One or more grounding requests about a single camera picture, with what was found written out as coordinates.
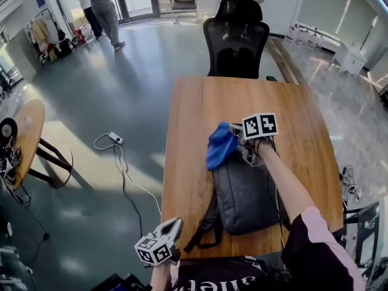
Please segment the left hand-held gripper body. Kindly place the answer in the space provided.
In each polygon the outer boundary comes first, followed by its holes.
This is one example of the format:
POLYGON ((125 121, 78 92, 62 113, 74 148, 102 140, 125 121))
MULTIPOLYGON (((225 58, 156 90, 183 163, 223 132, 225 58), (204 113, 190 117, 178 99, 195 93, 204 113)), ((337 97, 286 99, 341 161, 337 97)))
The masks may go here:
POLYGON ((176 264, 181 256, 172 239, 154 235, 143 236, 134 246, 140 260, 151 267, 161 264, 176 264))

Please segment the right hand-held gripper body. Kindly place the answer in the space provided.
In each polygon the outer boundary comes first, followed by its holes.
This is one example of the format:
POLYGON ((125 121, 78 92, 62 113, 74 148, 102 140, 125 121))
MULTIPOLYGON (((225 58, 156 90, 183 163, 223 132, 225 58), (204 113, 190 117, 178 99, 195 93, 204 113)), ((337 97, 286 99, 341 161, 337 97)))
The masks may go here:
POLYGON ((243 160, 251 167, 263 164, 261 157, 256 153, 257 145, 250 141, 265 139, 272 149, 275 148, 274 136, 278 135, 278 127, 275 113, 257 113, 242 119, 242 127, 245 138, 244 145, 237 145, 243 160))

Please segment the blue cloth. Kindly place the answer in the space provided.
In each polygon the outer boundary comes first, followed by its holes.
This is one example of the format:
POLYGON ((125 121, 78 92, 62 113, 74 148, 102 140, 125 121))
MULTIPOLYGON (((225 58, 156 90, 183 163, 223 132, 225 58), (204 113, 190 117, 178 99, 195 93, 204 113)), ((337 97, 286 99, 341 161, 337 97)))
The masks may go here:
POLYGON ((206 167, 213 171, 222 165, 238 145, 238 137, 229 130, 228 122, 220 122, 209 136, 206 167))

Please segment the grey backpack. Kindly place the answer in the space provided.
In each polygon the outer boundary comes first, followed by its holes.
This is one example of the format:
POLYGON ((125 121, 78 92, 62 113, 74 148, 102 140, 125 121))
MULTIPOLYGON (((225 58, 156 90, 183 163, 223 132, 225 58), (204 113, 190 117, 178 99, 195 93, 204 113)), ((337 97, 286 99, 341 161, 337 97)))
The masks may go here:
POLYGON ((251 167, 235 150, 212 171, 212 178, 209 207, 185 246, 186 253, 194 247, 218 246, 223 231, 230 235, 246 235, 276 224, 290 230, 290 219, 264 164, 251 167))

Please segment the person's right forearm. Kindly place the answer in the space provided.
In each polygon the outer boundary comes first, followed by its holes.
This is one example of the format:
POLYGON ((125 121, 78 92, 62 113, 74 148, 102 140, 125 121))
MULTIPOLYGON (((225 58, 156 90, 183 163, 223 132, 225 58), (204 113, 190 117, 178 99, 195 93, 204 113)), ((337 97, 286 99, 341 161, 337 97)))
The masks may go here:
POLYGON ((256 146, 256 151, 272 176, 290 222, 293 223, 306 208, 315 206, 312 198, 266 140, 256 146))

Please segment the person's left forearm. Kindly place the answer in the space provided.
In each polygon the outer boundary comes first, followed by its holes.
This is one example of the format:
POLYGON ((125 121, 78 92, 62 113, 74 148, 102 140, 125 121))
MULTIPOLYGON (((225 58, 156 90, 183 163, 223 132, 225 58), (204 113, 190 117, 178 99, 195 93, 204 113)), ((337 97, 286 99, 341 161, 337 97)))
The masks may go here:
POLYGON ((170 264, 160 264, 153 268, 150 280, 152 291, 166 291, 171 282, 170 267, 170 264))

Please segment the black tablet with blue screen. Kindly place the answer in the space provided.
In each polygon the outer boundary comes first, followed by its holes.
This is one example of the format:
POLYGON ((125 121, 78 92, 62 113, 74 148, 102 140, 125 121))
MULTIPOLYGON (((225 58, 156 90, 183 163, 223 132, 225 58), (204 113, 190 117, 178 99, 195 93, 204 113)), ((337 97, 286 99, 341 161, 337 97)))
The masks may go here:
POLYGON ((91 291, 152 291, 152 286, 150 284, 143 284, 133 274, 130 274, 126 278, 112 274, 96 287, 92 288, 91 291))

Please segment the black mesh office chair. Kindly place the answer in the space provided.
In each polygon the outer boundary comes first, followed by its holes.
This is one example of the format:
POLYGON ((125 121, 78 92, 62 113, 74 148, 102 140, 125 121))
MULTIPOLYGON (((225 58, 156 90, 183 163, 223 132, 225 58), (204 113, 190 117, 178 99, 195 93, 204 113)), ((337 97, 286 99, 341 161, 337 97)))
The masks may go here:
POLYGON ((270 29, 257 2, 221 0, 216 15, 202 27, 209 51, 209 76, 259 78, 270 29))

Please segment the row of white containers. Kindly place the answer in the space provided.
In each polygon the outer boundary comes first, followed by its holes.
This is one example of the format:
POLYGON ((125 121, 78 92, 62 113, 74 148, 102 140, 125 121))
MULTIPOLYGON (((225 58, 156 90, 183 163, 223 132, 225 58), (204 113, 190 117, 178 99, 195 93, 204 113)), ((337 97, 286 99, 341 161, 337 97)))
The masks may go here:
POLYGON ((308 49, 319 48, 336 52, 341 45, 341 40, 314 26, 296 21, 289 27, 283 43, 308 49))

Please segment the white low cabinet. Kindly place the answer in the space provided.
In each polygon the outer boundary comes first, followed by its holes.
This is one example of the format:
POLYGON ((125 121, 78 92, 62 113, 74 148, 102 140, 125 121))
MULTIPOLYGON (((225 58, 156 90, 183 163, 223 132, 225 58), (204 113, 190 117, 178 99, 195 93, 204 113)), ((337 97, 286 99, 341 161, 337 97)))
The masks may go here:
POLYGON ((353 75, 354 77, 357 77, 366 62, 367 59, 356 47, 351 46, 344 41, 341 41, 330 62, 330 65, 336 63, 339 65, 338 71, 340 73, 347 72, 353 75))

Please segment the white leaning board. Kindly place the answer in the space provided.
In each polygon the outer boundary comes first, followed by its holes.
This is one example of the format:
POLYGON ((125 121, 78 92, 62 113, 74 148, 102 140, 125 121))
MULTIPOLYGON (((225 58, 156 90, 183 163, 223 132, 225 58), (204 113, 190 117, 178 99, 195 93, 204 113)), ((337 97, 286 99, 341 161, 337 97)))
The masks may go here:
POLYGON ((368 77, 379 95, 388 89, 388 48, 368 73, 368 77))

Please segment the person's black printed shirt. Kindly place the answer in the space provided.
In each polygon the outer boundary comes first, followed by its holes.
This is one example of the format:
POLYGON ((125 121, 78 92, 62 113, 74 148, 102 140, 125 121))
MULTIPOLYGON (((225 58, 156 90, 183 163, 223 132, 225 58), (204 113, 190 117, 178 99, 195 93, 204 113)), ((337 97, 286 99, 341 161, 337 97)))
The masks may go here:
POLYGON ((315 207, 292 222, 281 260, 285 272, 248 257, 181 264, 171 291, 366 291, 356 264, 315 207))

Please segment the black shelf cart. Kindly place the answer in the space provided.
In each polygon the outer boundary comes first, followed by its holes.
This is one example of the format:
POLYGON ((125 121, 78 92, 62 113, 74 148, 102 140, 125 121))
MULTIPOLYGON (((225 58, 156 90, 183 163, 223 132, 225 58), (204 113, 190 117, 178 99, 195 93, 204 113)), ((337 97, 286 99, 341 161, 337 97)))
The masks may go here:
POLYGON ((366 291, 388 290, 388 204, 382 199, 344 217, 345 249, 366 291))

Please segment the round wooden side table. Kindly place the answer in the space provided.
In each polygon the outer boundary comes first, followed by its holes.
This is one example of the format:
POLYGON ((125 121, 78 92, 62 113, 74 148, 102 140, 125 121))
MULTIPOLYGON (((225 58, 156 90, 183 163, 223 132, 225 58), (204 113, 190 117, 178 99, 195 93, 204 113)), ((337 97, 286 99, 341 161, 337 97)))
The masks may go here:
POLYGON ((41 100, 34 99, 23 105, 13 119, 18 126, 16 146, 21 149, 21 161, 16 166, 15 183, 7 187, 9 190, 14 192, 20 188, 27 175, 34 176, 49 184, 55 183, 52 177, 32 168, 36 156, 66 170, 69 174, 72 173, 73 162, 68 162, 55 146, 42 137, 45 108, 41 100))

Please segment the black round disc device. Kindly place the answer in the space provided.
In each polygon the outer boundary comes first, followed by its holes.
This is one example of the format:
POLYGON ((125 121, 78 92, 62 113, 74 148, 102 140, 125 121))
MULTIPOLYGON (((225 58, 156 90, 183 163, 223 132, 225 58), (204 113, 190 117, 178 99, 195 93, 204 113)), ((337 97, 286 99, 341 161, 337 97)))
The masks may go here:
POLYGON ((18 135, 18 125, 13 118, 4 118, 0 122, 0 137, 4 139, 15 139, 18 135))

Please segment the clothes rack with bags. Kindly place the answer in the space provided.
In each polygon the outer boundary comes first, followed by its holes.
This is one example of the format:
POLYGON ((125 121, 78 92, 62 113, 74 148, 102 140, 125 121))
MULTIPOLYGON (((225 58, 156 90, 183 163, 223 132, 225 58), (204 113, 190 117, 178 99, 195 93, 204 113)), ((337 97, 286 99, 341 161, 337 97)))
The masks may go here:
POLYGON ((28 35, 38 53, 41 64, 51 63, 75 51, 76 45, 53 19, 48 8, 40 11, 27 24, 28 35))

